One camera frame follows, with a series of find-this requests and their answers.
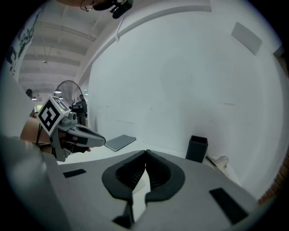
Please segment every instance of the black slot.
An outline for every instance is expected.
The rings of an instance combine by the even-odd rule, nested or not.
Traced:
[[[86,173],[84,169],[77,169],[73,171],[64,172],[63,175],[65,176],[65,178],[69,178],[69,177],[77,176],[83,173]]]
[[[233,225],[248,216],[248,214],[222,188],[211,190],[210,194]]]

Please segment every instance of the black rubber strip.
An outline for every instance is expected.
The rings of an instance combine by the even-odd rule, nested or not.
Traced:
[[[150,150],[140,151],[107,168],[102,175],[103,185],[112,197],[127,201],[124,213],[113,220],[125,228],[134,224],[132,191],[145,170],[149,175],[151,189],[145,196],[146,204],[169,200],[185,182],[185,173],[178,165]]]
[[[84,169],[77,169],[73,171],[64,172],[63,175],[65,176],[65,178],[69,178],[69,177],[77,176],[83,173],[86,173]]]
[[[248,214],[222,188],[211,190],[210,194],[233,225],[248,216]]]

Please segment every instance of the white table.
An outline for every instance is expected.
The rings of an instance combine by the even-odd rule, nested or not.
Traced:
[[[62,164],[95,161],[95,160],[115,157],[115,156],[122,155],[128,152],[133,152],[133,151],[138,151],[138,150],[147,150],[147,149],[150,149],[152,151],[167,153],[170,155],[174,155],[176,157],[181,157],[181,158],[186,157],[186,152],[180,152],[180,151],[175,151],[175,150],[171,150],[167,148],[162,148],[162,147],[154,146],[154,145],[136,140],[117,152],[110,150],[106,146],[91,148],[91,152],[75,153],[73,155],[70,155],[69,158],[67,158],[65,162],[58,162],[58,164],[62,165]],[[212,167],[212,165],[206,159],[204,159],[203,164],[206,164]],[[227,164],[227,168],[224,169],[224,173],[229,179],[231,179],[238,185],[241,185],[238,178],[236,177],[236,174],[232,170],[230,164]],[[137,221],[139,217],[141,216],[141,214],[145,211],[145,208],[146,208],[145,195],[148,192],[150,192],[149,176],[147,172],[145,171],[138,185],[133,191],[133,201],[134,201],[133,214],[134,214],[135,221]]]
[[[61,164],[71,164],[71,163],[101,160],[105,158],[122,155],[128,152],[133,152],[133,151],[138,151],[138,150],[147,150],[147,149],[150,149],[152,151],[167,153],[176,157],[186,158],[186,152],[180,152],[176,150],[162,148],[162,147],[158,147],[155,145],[151,145],[151,144],[136,140],[117,152],[110,150],[106,146],[91,148],[91,152],[75,153],[73,155],[70,155],[69,158],[67,158],[65,162],[58,162],[58,164],[61,165]],[[212,165],[206,159],[204,159],[203,164],[206,164],[212,167]],[[222,169],[222,170],[230,180],[234,181],[238,185],[241,185],[236,174],[231,168],[230,164],[227,165],[226,169]]]

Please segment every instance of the ceiling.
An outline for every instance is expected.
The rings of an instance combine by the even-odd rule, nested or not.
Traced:
[[[86,12],[55,0],[42,5],[19,74],[22,88],[53,93],[61,82],[75,81],[88,48],[112,20],[107,11]]]

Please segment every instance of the electric fan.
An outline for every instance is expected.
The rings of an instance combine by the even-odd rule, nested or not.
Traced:
[[[73,81],[66,80],[59,84],[54,91],[54,96],[59,97],[68,107],[77,102],[77,98],[82,95],[80,87]]]

